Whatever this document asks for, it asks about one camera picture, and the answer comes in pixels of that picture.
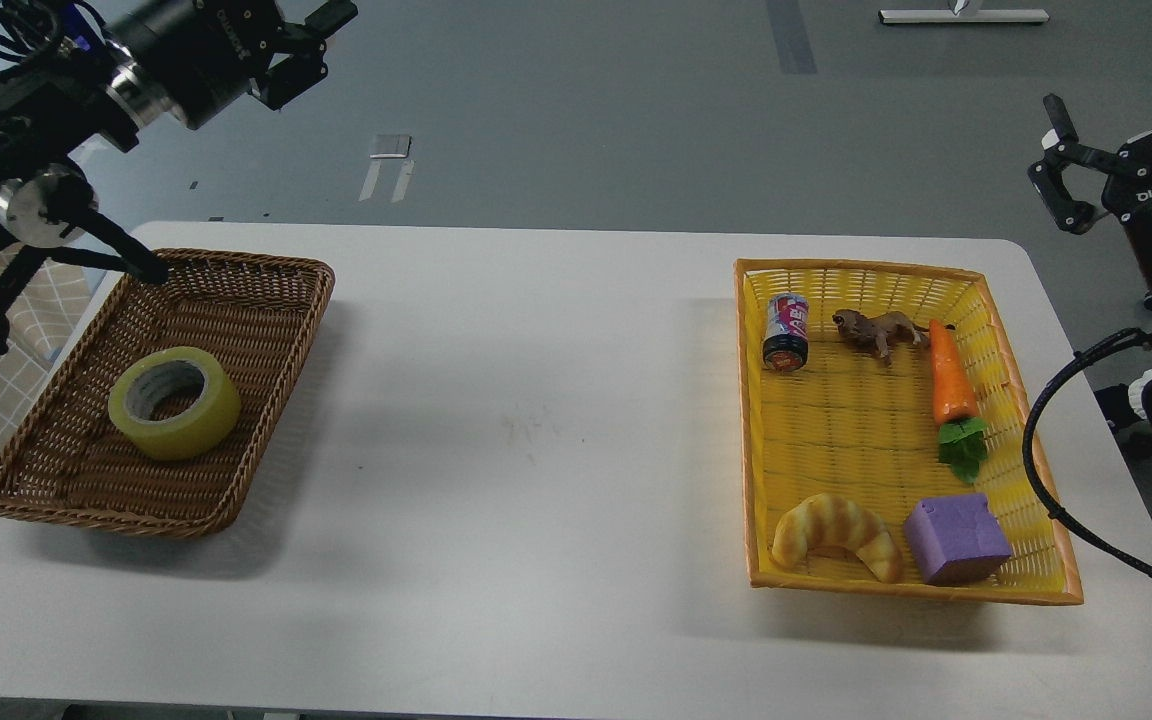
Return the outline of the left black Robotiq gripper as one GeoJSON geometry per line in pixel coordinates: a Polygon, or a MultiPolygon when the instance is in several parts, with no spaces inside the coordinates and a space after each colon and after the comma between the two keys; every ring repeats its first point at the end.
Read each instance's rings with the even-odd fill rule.
{"type": "Polygon", "coordinates": [[[200,128],[253,82],[283,109],[326,77],[329,38],[357,14],[324,1],[291,23],[274,1],[143,1],[108,26],[109,97],[141,128],[162,115],[200,128]]]}

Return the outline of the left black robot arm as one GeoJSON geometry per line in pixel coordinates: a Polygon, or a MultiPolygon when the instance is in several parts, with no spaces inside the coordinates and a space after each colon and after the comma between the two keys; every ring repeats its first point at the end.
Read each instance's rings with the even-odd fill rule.
{"type": "Polygon", "coordinates": [[[9,310],[45,263],[164,285],[164,260],[106,218],[71,154],[127,152],[157,118],[189,129],[238,96],[282,109],[326,77],[329,38],[357,17],[325,1],[301,22],[275,1],[142,1],[105,23],[88,1],[0,1],[0,355],[9,310]]]}

